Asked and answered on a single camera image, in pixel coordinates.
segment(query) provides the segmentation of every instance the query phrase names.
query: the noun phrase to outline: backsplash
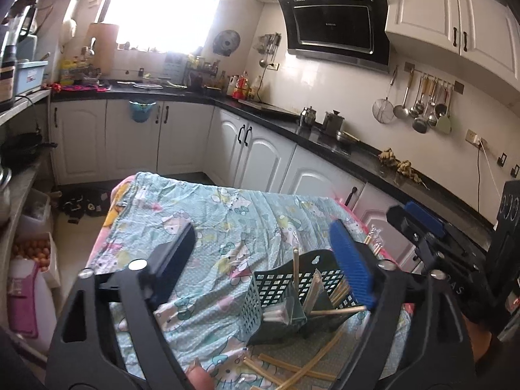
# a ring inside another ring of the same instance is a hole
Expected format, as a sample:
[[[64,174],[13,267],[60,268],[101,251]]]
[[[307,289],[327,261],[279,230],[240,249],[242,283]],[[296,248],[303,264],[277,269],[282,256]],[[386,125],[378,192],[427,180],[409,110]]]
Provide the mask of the backsplash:
[[[312,105],[319,122],[323,121],[326,111],[338,110],[345,117],[345,130],[381,150],[391,147],[398,159],[410,160],[414,168],[477,209],[478,152],[464,140],[468,129],[475,131],[488,142],[486,153],[498,187],[497,192],[486,157],[481,152],[479,210],[492,223],[496,221],[498,194],[501,194],[504,182],[511,180],[511,168],[520,164],[520,118],[479,89],[464,83],[464,94],[453,97],[450,135],[441,135],[432,129],[421,135],[412,129],[411,120],[395,118],[390,124],[380,124],[372,115],[372,105],[376,99],[385,97],[390,74],[287,54],[281,8],[278,4],[266,4],[255,35],[273,32],[282,33],[275,59],[280,63],[280,70],[266,71],[259,93],[264,102],[296,113],[304,106]],[[260,58],[261,55],[251,49],[246,65],[251,79],[263,72],[258,65]],[[405,61],[415,63],[398,54],[391,55],[390,71],[399,65],[397,80],[389,93],[389,101],[394,105],[401,103],[404,96],[408,80],[408,74],[404,72]],[[415,64],[416,69],[452,83],[458,80],[430,66]],[[415,75],[408,104],[415,99],[418,85],[419,75]],[[508,159],[500,168],[497,158],[503,152]]]

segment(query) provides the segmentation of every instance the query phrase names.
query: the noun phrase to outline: wrinkled fabric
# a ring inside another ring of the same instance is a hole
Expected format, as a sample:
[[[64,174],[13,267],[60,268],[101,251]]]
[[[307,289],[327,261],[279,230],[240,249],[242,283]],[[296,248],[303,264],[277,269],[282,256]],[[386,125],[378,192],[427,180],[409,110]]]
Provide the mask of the wrinkled fabric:
[[[364,241],[363,226],[336,201],[206,186],[138,173],[115,204],[118,216],[89,263],[97,273],[116,271],[133,259],[147,258],[157,245],[175,239],[186,223],[195,226],[193,253],[170,300],[155,312],[184,370],[198,357],[214,377],[217,389],[235,388],[239,381],[240,388],[274,388],[243,364],[248,351],[259,366],[283,379],[287,371],[259,361],[260,352],[303,366],[331,338],[330,334],[316,333],[306,340],[292,337],[281,345],[246,348],[239,339],[239,312],[253,271],[290,261],[293,247],[300,253],[330,249],[329,225],[335,219],[342,219],[352,236]],[[113,304],[111,308],[128,371],[142,376],[121,306]],[[368,314],[361,312],[347,320],[341,342],[315,369],[338,374],[367,319]],[[410,316],[403,310],[383,375],[396,369],[409,323]],[[297,387],[311,390],[329,384],[305,377]]]

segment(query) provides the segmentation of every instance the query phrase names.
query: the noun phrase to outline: white cabinet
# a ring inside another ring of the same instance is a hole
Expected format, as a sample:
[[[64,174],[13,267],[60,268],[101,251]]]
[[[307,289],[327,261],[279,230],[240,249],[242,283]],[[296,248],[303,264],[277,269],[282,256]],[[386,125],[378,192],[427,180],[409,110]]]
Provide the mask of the white cabinet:
[[[309,196],[327,196],[347,199],[353,188],[349,207],[353,207],[365,184],[348,173],[334,167],[317,155],[296,147],[280,193]]]
[[[215,108],[204,161],[204,172],[215,185],[233,186],[245,126],[246,122],[239,116]]]
[[[520,89],[520,37],[511,10],[495,0],[459,0],[460,54]]]
[[[107,178],[124,179],[137,172],[157,171],[160,111],[158,102],[150,117],[138,123],[132,119],[127,100],[107,102]]]
[[[243,146],[233,187],[280,192],[296,144],[258,124],[248,123]]]
[[[352,212],[367,225],[375,237],[379,237],[383,248],[399,264],[402,270],[412,271],[419,260],[414,260],[415,246],[386,221],[386,212],[401,205],[391,196],[366,184]]]
[[[58,185],[106,180],[105,114],[107,101],[52,103],[49,135]]]
[[[202,171],[212,116],[212,105],[164,103],[157,154],[160,175]]]
[[[457,0],[389,0],[386,33],[417,38],[458,54]]]

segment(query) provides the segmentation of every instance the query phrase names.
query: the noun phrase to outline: blue gripper pad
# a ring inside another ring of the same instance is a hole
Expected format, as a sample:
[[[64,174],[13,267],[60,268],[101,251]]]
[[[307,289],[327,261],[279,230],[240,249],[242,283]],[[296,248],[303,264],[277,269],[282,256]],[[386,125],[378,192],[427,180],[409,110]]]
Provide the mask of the blue gripper pad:
[[[418,206],[415,202],[407,202],[405,205],[405,211],[421,223],[423,227],[431,232],[436,238],[442,239],[446,236],[446,230],[444,230],[442,222],[424,208]]]
[[[372,294],[373,273],[360,254],[357,242],[352,239],[341,220],[336,220],[330,225],[330,244],[336,257],[336,261],[345,274],[358,303],[369,309],[375,305]]]

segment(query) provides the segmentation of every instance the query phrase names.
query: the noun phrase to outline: blue bucket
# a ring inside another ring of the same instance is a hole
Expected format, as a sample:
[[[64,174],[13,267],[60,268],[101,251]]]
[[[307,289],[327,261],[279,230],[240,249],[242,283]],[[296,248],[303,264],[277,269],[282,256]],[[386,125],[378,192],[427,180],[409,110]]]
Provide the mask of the blue bucket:
[[[150,117],[152,108],[157,101],[129,101],[132,119],[137,123],[144,123]]]

